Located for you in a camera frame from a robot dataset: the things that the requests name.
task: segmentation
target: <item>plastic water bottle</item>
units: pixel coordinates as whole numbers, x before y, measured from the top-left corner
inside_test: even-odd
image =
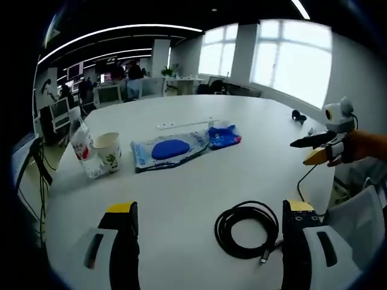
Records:
[[[89,127],[81,118],[73,120],[70,124],[70,143],[90,178],[97,178],[103,174],[103,163],[93,147]]]

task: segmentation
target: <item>white round table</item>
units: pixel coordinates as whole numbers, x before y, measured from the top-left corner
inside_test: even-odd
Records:
[[[95,138],[119,132],[122,169],[92,180],[86,177],[68,146],[50,190],[45,237],[52,267],[60,268],[70,248],[96,228],[115,203],[138,202],[140,262],[143,290],[155,289],[279,289],[282,254],[239,260],[217,244],[214,223],[224,210],[246,200],[267,204],[277,215],[282,239],[282,201],[301,200],[297,182],[309,171],[303,160],[311,149],[289,144],[311,127],[324,127],[308,118],[301,126],[292,109],[276,101],[229,95],[184,95],[154,98],[93,111],[86,119]],[[208,117],[236,124],[242,141],[209,152],[174,169],[136,174],[132,140],[143,141],[205,129],[207,124],[159,130],[157,125],[191,123]],[[334,169],[318,166],[302,182],[301,192],[317,213],[324,213]],[[245,247],[263,243],[266,233],[253,221],[234,226],[235,240]]]

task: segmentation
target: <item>white paper cup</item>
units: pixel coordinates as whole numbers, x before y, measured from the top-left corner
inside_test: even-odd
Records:
[[[94,148],[109,172],[120,170],[122,153],[117,132],[98,136],[94,142]]]

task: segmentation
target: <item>bottle label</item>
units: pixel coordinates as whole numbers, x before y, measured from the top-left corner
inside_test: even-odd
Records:
[[[78,160],[89,160],[96,153],[93,147],[93,139],[91,139],[90,134],[86,135],[81,132],[79,132],[76,137],[77,138],[71,140],[75,155],[77,155]]]

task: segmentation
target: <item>ceiling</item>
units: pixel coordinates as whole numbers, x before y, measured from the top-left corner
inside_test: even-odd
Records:
[[[369,48],[384,49],[386,32],[381,4],[374,0],[301,0],[311,21],[332,27],[336,33],[347,36]],[[225,24],[258,23],[260,19],[303,19],[290,0],[223,0],[223,1],[162,1],[158,4],[139,1],[112,1],[100,5],[92,0],[68,1],[58,9],[55,29],[60,33],[52,38],[42,57],[59,46],[93,31],[130,24],[171,24],[206,31]],[[199,36],[196,31],[176,28],[141,27],[113,30],[79,40],[48,57],[40,68],[56,66],[59,71],[77,62],[113,53],[115,51],[152,48],[153,40],[170,39],[172,47],[185,39]],[[131,52],[119,57],[143,53]]]

